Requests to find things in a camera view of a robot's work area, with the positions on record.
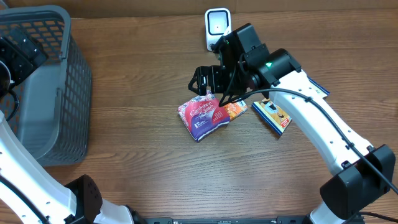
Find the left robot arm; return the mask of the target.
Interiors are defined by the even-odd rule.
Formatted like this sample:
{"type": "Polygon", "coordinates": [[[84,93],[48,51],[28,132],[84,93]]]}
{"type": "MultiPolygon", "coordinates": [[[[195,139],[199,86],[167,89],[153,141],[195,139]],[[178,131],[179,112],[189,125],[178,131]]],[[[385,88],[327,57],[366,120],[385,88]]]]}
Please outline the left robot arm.
{"type": "MultiPolygon", "coordinates": [[[[18,28],[1,37],[1,96],[19,99],[14,87],[48,59],[41,44],[18,28]]],[[[83,175],[57,182],[33,158],[1,115],[1,200],[23,223],[129,223],[145,221],[127,205],[102,198],[94,180],[83,175]]]]}

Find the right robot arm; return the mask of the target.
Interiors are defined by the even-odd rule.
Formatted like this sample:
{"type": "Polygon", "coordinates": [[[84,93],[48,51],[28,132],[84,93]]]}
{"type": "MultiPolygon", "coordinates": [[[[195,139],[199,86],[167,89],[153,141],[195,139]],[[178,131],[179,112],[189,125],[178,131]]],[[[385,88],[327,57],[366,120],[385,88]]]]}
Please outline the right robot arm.
{"type": "Polygon", "coordinates": [[[219,65],[195,70],[188,87],[219,93],[220,106],[260,93],[280,106],[318,149],[331,173],[320,187],[322,203],[305,223],[346,223],[389,191],[396,157],[387,145],[374,147],[353,131],[312,88],[301,64],[285,49],[269,52],[251,24],[206,27],[208,49],[219,65]]]}

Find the small orange box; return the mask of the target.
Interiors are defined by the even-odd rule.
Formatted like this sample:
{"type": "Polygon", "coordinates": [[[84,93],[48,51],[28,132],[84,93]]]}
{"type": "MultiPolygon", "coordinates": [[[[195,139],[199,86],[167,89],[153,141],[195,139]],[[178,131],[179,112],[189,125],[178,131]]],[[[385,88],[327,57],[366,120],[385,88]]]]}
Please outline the small orange box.
{"type": "Polygon", "coordinates": [[[230,120],[234,120],[241,116],[248,110],[248,106],[244,101],[239,101],[237,103],[229,103],[223,107],[229,114],[230,120]]]}

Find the red purple Carefree pack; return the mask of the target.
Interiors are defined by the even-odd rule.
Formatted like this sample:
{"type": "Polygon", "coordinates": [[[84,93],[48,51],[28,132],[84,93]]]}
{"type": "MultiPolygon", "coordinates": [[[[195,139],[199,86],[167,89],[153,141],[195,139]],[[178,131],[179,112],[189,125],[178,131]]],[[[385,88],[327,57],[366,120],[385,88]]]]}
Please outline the red purple Carefree pack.
{"type": "Polygon", "coordinates": [[[230,122],[229,114],[219,107],[218,99],[210,90],[180,105],[177,111],[196,142],[230,122]]]}

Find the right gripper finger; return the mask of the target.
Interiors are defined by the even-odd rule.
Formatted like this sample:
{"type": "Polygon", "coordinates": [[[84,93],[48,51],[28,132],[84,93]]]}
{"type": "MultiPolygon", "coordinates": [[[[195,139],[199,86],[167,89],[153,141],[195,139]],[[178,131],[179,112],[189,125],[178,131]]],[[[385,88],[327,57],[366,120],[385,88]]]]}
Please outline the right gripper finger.
{"type": "Polygon", "coordinates": [[[188,84],[188,89],[197,95],[205,95],[207,88],[207,79],[205,67],[197,67],[193,77],[188,84]]]}
{"type": "Polygon", "coordinates": [[[219,107],[224,107],[230,103],[237,103],[239,101],[243,101],[246,98],[248,98],[248,94],[242,94],[239,96],[234,96],[233,94],[227,94],[227,92],[224,92],[221,96],[221,99],[219,100],[219,107]]]}

